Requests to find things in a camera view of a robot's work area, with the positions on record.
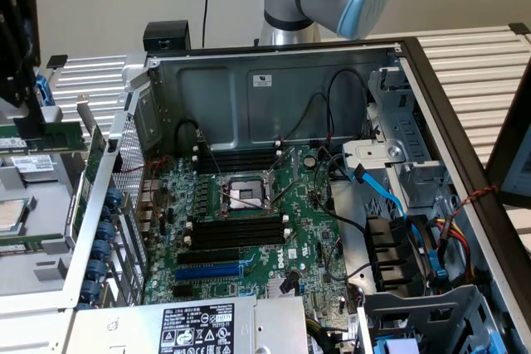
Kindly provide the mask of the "green RAM stick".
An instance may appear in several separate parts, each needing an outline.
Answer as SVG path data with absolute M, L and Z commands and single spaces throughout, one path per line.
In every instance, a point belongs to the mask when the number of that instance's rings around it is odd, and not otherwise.
M 79 122 L 30 125 L 16 119 L 15 124 L 0 125 L 0 154 L 78 153 L 86 149 Z
M 60 239 L 62 237 L 62 234 L 0 237 L 0 255 L 18 255 L 40 252 L 43 251 L 43 241 Z

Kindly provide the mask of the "green graphics card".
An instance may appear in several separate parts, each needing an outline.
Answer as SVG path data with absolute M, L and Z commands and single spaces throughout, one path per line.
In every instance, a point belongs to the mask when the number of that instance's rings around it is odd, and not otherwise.
M 76 101 L 76 109 L 90 134 L 90 146 L 85 160 L 85 170 L 81 174 L 78 191 L 76 193 L 76 202 L 71 217 L 70 235 L 75 243 L 77 241 L 85 211 L 90 199 L 90 194 L 95 183 L 95 178 L 99 165 L 105 152 L 106 142 L 100 127 L 95 120 L 89 106 L 87 95 L 80 95 Z

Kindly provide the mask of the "black box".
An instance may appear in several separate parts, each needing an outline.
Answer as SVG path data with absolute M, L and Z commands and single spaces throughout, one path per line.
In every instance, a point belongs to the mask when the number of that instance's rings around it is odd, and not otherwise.
M 148 53 L 191 49 L 188 20 L 149 22 L 143 34 Z

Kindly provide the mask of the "silver CPU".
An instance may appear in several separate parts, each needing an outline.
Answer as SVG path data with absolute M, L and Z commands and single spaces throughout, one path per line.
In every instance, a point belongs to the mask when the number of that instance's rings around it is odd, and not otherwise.
M 0 233 L 11 232 L 17 228 L 26 204 L 23 199 L 0 201 Z

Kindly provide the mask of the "blue slot clip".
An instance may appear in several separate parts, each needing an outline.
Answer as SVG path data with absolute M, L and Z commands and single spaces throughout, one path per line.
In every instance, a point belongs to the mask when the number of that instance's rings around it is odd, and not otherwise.
M 96 227 L 95 238 L 111 243 L 114 241 L 114 237 L 114 225 L 109 221 L 100 221 Z
M 80 288 L 80 299 L 85 302 L 94 302 L 100 297 L 100 283 L 85 279 Z
M 124 201 L 123 192 L 117 187 L 109 187 L 105 193 L 105 204 L 108 207 L 121 207 Z
M 86 270 L 85 277 L 89 280 L 99 282 L 103 277 L 106 276 L 107 268 L 104 261 L 98 259 L 89 259 Z
M 90 256 L 92 259 L 105 262 L 111 254 L 111 244 L 105 240 L 94 240 Z

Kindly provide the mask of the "grey parts rack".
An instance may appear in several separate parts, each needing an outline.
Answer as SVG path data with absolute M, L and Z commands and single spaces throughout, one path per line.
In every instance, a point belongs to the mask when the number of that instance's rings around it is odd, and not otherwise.
M 50 155 L 58 179 L 26 183 L 15 167 L 0 167 L 0 201 L 23 199 L 26 209 L 14 231 L 0 237 L 62 234 L 42 242 L 43 251 L 0 255 L 0 297 L 62 289 L 76 243 L 71 217 L 85 161 L 80 153 Z

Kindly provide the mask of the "thin metal locking lever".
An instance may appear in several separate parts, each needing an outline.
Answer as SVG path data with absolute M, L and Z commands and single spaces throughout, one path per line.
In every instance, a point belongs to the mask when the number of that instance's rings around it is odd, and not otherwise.
M 291 189 L 294 187 L 294 185 L 297 183 L 297 180 L 294 180 L 290 182 L 285 188 L 283 188 L 278 195 L 276 195 L 271 201 L 271 205 L 274 203 L 280 201 L 288 192 L 291 191 Z
M 220 190 L 223 202 L 231 211 L 259 209 L 265 210 L 264 197 L 260 191 L 250 188 L 238 190 Z

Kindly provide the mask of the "long black expansion slot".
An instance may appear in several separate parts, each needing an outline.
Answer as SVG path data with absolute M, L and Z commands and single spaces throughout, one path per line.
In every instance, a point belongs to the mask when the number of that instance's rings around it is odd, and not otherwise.
M 179 265 L 237 263 L 240 261 L 239 249 L 199 250 L 177 254 Z

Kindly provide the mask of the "blue expansion slot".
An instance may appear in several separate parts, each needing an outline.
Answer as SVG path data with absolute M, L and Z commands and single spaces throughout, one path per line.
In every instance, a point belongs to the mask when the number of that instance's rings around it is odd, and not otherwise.
M 238 263 L 202 265 L 177 269 L 175 280 L 240 278 L 243 272 L 244 267 Z

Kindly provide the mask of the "silver power supply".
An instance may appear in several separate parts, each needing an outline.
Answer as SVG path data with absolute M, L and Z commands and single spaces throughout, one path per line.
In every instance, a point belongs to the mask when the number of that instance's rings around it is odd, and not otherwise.
M 219 298 L 76 314 L 66 354 L 309 354 L 301 298 Z

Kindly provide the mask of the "small silver heat sink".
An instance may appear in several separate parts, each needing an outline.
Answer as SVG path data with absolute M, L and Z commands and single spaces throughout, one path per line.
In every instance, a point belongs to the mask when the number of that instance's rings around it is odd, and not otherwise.
M 285 278 L 269 279 L 266 285 L 266 297 L 268 299 L 273 298 L 288 298 L 294 296 L 294 290 L 284 293 L 280 286 L 284 283 Z

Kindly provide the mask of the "silver metal disk bay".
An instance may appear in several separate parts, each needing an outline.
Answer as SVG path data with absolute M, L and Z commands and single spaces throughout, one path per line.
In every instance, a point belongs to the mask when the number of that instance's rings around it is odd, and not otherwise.
M 405 72 L 397 67 L 373 71 L 368 79 L 368 119 L 373 138 L 346 142 L 343 159 L 348 174 L 362 166 L 399 199 L 409 215 L 444 217 L 451 182 L 445 164 L 431 155 L 420 127 L 417 101 Z

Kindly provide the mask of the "black fan shroud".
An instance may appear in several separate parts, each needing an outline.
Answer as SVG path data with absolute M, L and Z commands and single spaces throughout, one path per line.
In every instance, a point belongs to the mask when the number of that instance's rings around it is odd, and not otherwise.
M 431 271 L 428 251 L 435 241 L 426 229 L 424 215 L 389 220 L 370 215 L 366 220 L 365 243 L 379 293 L 411 298 L 428 295 Z

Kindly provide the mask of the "blue plastic block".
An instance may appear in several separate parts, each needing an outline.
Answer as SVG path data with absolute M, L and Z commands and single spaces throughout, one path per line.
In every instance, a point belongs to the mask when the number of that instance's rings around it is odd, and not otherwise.
M 397 338 L 377 340 L 373 354 L 420 354 L 420 352 L 414 338 Z

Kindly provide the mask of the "grey metal drive cage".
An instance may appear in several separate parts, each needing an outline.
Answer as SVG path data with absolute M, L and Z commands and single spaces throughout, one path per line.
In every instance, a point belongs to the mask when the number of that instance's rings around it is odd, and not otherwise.
M 414 338 L 420 354 L 513 354 L 511 325 L 490 296 L 474 285 L 443 294 L 401 298 L 375 293 L 358 309 L 363 354 L 380 339 Z

